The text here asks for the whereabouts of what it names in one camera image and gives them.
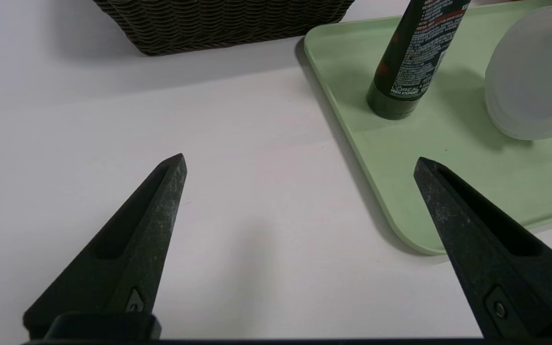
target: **product label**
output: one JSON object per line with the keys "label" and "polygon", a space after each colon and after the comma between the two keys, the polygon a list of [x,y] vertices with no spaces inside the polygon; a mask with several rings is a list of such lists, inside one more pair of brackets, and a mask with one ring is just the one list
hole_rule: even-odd
{"label": "product label", "polygon": [[469,6],[469,0],[420,1],[421,19],[391,87],[391,95],[401,100],[416,100],[427,91]]}

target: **white table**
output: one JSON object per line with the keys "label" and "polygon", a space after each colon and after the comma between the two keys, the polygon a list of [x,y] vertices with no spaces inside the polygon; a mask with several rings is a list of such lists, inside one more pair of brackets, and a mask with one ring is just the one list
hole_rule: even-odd
{"label": "white table", "polygon": [[389,229],[300,38],[149,58],[90,0],[0,0],[0,344],[178,152],[163,338],[480,336],[447,258]]}

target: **wicker basket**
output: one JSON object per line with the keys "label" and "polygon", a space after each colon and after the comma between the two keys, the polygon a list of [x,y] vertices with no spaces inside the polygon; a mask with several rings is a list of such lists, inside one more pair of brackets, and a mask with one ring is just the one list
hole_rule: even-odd
{"label": "wicker basket", "polygon": [[281,39],[338,22],[354,0],[94,0],[146,55]]}

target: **light green tray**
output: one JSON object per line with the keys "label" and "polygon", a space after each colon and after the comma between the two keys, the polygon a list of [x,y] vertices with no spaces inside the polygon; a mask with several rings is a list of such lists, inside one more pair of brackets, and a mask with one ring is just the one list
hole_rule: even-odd
{"label": "light green tray", "polygon": [[484,106],[484,70],[504,33],[552,0],[469,9],[429,91],[405,120],[377,117],[365,96],[400,18],[311,30],[305,50],[393,231],[412,248],[443,254],[412,177],[427,157],[446,164],[531,229],[552,223],[552,139],[503,135]]}

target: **frosted plastic bowl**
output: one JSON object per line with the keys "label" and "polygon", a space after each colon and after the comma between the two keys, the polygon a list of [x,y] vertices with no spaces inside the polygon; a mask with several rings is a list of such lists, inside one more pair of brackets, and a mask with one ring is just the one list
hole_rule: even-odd
{"label": "frosted plastic bowl", "polygon": [[502,132],[521,140],[552,137],[552,6],[506,33],[485,81],[489,116]]}

